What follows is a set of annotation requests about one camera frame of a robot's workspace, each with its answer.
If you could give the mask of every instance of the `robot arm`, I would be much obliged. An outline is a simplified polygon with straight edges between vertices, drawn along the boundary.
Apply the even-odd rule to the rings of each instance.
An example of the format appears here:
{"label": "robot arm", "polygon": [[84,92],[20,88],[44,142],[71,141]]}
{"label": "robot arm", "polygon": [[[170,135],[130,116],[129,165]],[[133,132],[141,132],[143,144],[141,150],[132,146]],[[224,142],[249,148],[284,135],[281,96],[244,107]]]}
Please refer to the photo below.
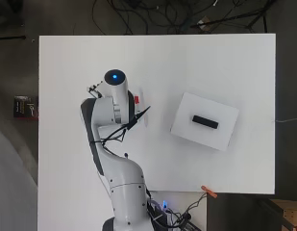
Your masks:
{"label": "robot arm", "polygon": [[104,231],[108,231],[108,228],[111,231],[152,231],[154,229],[147,214],[146,188],[141,167],[107,151],[98,131],[102,126],[136,123],[133,95],[128,91],[126,76],[120,70],[110,70],[105,75],[102,88],[105,88],[103,91],[111,92],[111,96],[88,98],[82,103],[81,111],[93,161],[111,188],[114,219],[105,223]]}

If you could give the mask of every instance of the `red object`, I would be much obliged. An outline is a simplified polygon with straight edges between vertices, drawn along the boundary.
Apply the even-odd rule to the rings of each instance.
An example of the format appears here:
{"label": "red object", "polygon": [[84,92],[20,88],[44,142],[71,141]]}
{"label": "red object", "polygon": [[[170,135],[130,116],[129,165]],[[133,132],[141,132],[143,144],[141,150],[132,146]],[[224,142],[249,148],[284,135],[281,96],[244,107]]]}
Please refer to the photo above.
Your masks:
{"label": "red object", "polygon": [[212,196],[213,198],[217,197],[217,194],[215,192],[209,190],[206,186],[202,186],[202,190],[205,191],[210,196]]}
{"label": "red object", "polygon": [[139,97],[137,95],[135,96],[135,103],[139,104]]}

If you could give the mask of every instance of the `white surface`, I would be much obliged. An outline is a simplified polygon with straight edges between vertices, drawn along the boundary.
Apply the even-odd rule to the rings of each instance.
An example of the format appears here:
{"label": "white surface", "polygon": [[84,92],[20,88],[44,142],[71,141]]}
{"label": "white surface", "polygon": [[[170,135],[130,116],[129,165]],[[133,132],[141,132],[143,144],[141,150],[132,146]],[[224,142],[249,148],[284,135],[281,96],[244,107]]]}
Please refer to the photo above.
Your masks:
{"label": "white surface", "polygon": [[[195,94],[184,93],[171,133],[215,149],[226,151],[234,131],[238,109],[228,107]],[[216,129],[194,123],[201,116],[218,123]]]}
{"label": "white surface", "polygon": [[37,230],[37,186],[0,132],[0,231]]}
{"label": "white surface", "polygon": [[[150,190],[274,192],[274,35],[41,37],[39,57],[39,231],[100,230],[112,215],[80,105],[113,68],[152,106],[148,126],[112,147]],[[170,134],[186,91],[239,109],[226,152]]]}

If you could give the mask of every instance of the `white box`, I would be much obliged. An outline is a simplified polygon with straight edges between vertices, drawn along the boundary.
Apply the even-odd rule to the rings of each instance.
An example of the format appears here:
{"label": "white box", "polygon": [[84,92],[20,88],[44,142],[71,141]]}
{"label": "white box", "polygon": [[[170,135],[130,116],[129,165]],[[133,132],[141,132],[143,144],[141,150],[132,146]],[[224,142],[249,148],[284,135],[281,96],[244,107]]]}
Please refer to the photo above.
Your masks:
{"label": "white box", "polygon": [[[215,149],[226,151],[238,109],[216,103],[194,94],[184,93],[176,113],[171,133]],[[193,122],[194,116],[200,116],[218,123],[217,128]]]}

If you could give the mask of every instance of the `black object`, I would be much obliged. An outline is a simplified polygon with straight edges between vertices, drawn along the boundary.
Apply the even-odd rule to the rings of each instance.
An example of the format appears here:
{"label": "black object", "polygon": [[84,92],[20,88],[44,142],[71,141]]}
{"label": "black object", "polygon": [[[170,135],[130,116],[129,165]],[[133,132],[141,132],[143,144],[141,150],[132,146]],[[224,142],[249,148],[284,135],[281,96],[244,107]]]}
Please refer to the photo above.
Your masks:
{"label": "black object", "polygon": [[82,111],[85,127],[87,129],[87,136],[88,136],[88,140],[89,140],[89,146],[91,149],[91,153],[93,156],[93,162],[94,162],[94,164],[96,164],[100,175],[104,175],[103,169],[102,169],[102,166],[100,163],[97,147],[96,147],[95,143],[92,142],[92,141],[94,141],[94,137],[93,137],[93,133],[92,133],[92,129],[91,129],[91,117],[92,117],[92,111],[93,111],[95,102],[96,102],[95,98],[88,98],[81,104],[81,111]]}
{"label": "black object", "polygon": [[125,81],[126,75],[121,70],[113,69],[106,73],[104,79],[109,85],[118,86]]}
{"label": "black object", "polygon": [[199,123],[199,124],[205,125],[207,127],[213,128],[213,129],[216,129],[218,127],[218,122],[215,122],[213,120],[209,120],[207,118],[200,117],[198,115],[195,115],[193,117],[192,121],[195,122],[195,123]]}
{"label": "black object", "polygon": [[11,40],[11,39],[25,39],[26,36],[20,36],[20,37],[0,37],[0,40]]}
{"label": "black object", "polygon": [[267,33],[265,15],[266,15],[266,12],[272,7],[272,5],[276,1],[277,0],[267,0],[265,5],[255,13],[243,13],[243,14],[228,17],[228,18],[222,18],[220,20],[214,20],[214,21],[205,22],[205,23],[198,23],[196,25],[190,26],[190,28],[200,28],[201,26],[208,26],[208,25],[213,25],[216,23],[222,23],[222,22],[226,22],[226,21],[236,20],[239,18],[255,16],[255,18],[248,25],[245,26],[245,29],[248,29],[250,32],[253,32],[252,27],[261,17],[263,17],[264,32]]}
{"label": "black object", "polygon": [[39,105],[37,96],[15,96],[13,99],[13,117],[38,120]]}
{"label": "black object", "polygon": [[267,211],[273,218],[279,221],[287,230],[294,231],[295,227],[286,218],[283,217],[282,209],[269,199],[259,199],[257,203],[262,209]]}
{"label": "black object", "polygon": [[113,231],[113,219],[114,218],[109,218],[104,222],[102,231]]}
{"label": "black object", "polygon": [[182,231],[201,231],[201,229],[188,220]]}

